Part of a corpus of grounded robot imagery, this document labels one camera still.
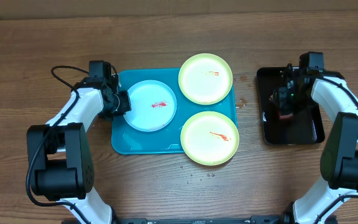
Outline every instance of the black tray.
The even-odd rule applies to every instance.
[[[260,122],[266,144],[315,144],[325,139],[319,106],[313,106],[290,119],[269,119],[269,98],[279,87],[280,72],[285,67],[261,68],[256,75],[259,96]]]

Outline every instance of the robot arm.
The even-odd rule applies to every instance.
[[[345,80],[336,77],[326,78],[348,89]],[[332,122],[335,121],[336,115],[339,112],[354,113],[358,115],[357,106],[349,96],[337,86],[326,81],[318,79],[314,81],[311,97],[323,108],[324,112]]]
[[[114,210],[103,202],[93,187],[94,170],[86,138],[86,132],[97,115],[112,120],[131,110],[127,91],[118,92],[118,86],[118,75],[111,75],[109,63],[91,61],[89,77],[74,86],[80,98],[65,119],[56,128],[52,127],[73,104],[76,98],[74,91],[54,118],[45,125],[31,126],[27,132],[30,163],[44,134],[52,131],[30,173],[33,193],[43,195],[50,201],[74,204],[90,223],[119,222]],[[59,152],[65,152],[66,159],[48,159],[47,154]],[[64,206],[85,224],[79,214]]]
[[[313,61],[314,53],[308,54],[306,58]],[[308,68],[315,68],[315,66],[309,63]],[[319,75],[323,75],[324,71],[324,68],[318,68]],[[348,89],[346,81],[342,78],[324,78]],[[310,93],[313,101],[323,108],[334,125],[321,156],[321,177],[292,206],[293,223],[299,224],[324,223],[328,216],[348,200],[346,198],[338,202],[321,216],[339,196],[358,195],[357,105],[342,89],[324,80],[316,79]]]

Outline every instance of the blue tray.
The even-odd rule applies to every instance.
[[[167,84],[177,98],[177,112],[164,128],[153,132],[138,131],[127,124],[123,116],[112,122],[111,145],[121,154],[162,154],[183,152],[180,132],[184,123],[196,113],[216,111],[225,114],[237,126],[236,102],[231,88],[225,99],[213,105],[198,105],[188,100],[178,84],[179,68],[125,70],[119,74],[120,90],[128,90],[143,80],[157,80]]]

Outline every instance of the wood grain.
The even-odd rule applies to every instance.
[[[322,51],[358,96],[358,11],[100,17],[0,21],[0,223],[60,223],[64,208],[39,208],[25,195],[25,132],[66,103],[69,89],[54,65],[87,69],[106,60],[119,71],[180,67],[194,54],[224,58],[234,73],[241,143],[230,162],[199,166],[184,154],[122,156],[111,147],[111,123],[88,132],[96,183],[120,217],[200,218],[279,214],[319,176],[324,144],[270,147],[262,142],[254,77],[261,67],[296,64]],[[70,83],[83,74],[59,70]],[[331,123],[323,115],[328,136]],[[358,200],[336,215],[358,223]]]
[[[358,10],[358,0],[0,0],[0,19]]]

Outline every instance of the table surface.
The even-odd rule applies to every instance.
[[[62,207],[36,207],[25,194],[25,133],[55,116],[70,95],[51,76],[53,66],[87,69],[90,60],[106,60],[119,71],[170,68],[203,52],[224,58],[234,74],[240,146],[232,160],[205,167],[184,154],[122,156],[111,147],[111,123],[96,118],[88,132],[95,187],[124,218],[281,213],[319,177],[324,143],[264,144],[254,77],[261,67],[297,64],[309,50],[324,52],[326,68],[341,72],[358,96],[358,11],[0,21],[0,223],[72,217]],[[58,74],[70,83],[83,77]],[[328,136],[325,114],[323,122]],[[358,200],[336,215],[358,223]]]

